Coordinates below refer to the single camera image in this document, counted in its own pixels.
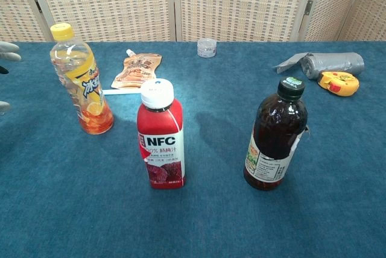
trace blue carpet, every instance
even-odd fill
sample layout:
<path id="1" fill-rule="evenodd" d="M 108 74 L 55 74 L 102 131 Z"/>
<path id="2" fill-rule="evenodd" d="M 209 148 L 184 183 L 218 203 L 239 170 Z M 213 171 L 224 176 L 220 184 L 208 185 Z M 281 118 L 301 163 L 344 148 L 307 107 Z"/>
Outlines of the blue carpet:
<path id="1" fill-rule="evenodd" d="M 384 257 L 386 42 L 90 43 L 108 89 L 126 49 L 163 56 L 184 106 L 186 186 L 154 190 L 139 155 L 139 95 L 107 96 L 114 127 L 91 136 L 49 60 L 52 43 L 18 43 L 0 60 L 0 257 Z M 303 136 L 283 183 L 242 176 L 260 102 L 298 52 L 362 55 L 359 91 L 342 98 L 307 80 Z"/>

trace hand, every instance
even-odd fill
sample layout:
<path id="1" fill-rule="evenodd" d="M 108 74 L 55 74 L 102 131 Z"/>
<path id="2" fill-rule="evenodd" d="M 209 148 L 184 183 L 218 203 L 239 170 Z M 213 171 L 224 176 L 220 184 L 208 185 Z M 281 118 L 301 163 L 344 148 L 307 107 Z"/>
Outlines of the hand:
<path id="1" fill-rule="evenodd" d="M 15 52 L 18 52 L 19 47 L 15 44 L 0 41 L 0 58 L 11 60 L 11 61 L 20 61 L 22 57 Z M 7 74 L 8 70 L 0 66 L 0 74 Z"/>
<path id="2" fill-rule="evenodd" d="M 15 52 L 18 52 L 19 47 L 15 44 L 0 41 L 0 58 L 11 60 L 11 61 L 20 61 L 22 57 Z M 0 66 L 0 74 L 7 74 L 8 70 Z M 0 115 L 3 115 L 7 110 L 10 109 L 10 104 L 4 101 L 0 101 Z"/>

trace wicker screen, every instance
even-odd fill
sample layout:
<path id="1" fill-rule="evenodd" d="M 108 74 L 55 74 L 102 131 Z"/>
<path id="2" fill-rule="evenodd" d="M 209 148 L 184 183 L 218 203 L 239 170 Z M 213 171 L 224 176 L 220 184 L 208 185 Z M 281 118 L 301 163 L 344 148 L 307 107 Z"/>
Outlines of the wicker screen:
<path id="1" fill-rule="evenodd" d="M 300 0 L 179 1 L 183 41 L 195 41 L 201 37 L 221 41 L 286 41 L 290 38 L 300 2 Z"/>
<path id="2" fill-rule="evenodd" d="M 45 41 L 28 0 L 0 1 L 0 40 L 7 42 Z"/>
<path id="3" fill-rule="evenodd" d="M 351 3 L 352 0 L 316 0 L 305 40 L 336 40 Z"/>
<path id="4" fill-rule="evenodd" d="M 386 0 L 357 0 L 342 40 L 386 40 Z"/>
<path id="5" fill-rule="evenodd" d="M 46 0 L 55 22 L 69 22 L 84 41 L 174 40 L 172 0 Z"/>

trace juice bottle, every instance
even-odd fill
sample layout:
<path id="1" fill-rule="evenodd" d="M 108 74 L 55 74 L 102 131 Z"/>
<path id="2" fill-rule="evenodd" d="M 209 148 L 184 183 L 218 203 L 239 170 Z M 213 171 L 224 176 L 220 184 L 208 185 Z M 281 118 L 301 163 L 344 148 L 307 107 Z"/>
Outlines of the juice bottle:
<path id="1" fill-rule="evenodd" d="M 114 117 L 103 95 L 90 47 L 74 37 L 68 23 L 53 25 L 51 32 L 58 42 L 50 52 L 51 61 L 72 99 L 82 129 L 90 134 L 104 133 L 113 125 Z"/>
<path id="2" fill-rule="evenodd" d="M 137 115 L 139 150 L 151 187 L 176 189 L 185 183 L 183 111 L 173 85 L 156 78 L 141 87 Z"/>
<path id="3" fill-rule="evenodd" d="M 307 109 L 300 97 L 303 81 L 281 79 L 277 93 L 260 104 L 244 166 L 244 178 L 260 190 L 272 190 L 283 180 L 306 128 Z"/>

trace orange liquid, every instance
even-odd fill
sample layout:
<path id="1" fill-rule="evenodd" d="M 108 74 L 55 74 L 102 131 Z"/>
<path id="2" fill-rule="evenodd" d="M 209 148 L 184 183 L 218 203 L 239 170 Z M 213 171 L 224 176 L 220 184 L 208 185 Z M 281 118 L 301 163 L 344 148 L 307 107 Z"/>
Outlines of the orange liquid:
<path id="1" fill-rule="evenodd" d="M 83 130 L 89 134 L 101 134 L 109 130 L 114 122 L 113 113 L 107 103 L 104 103 L 102 112 L 93 115 L 87 111 L 87 106 L 81 109 L 84 119 L 79 118 L 79 123 Z"/>

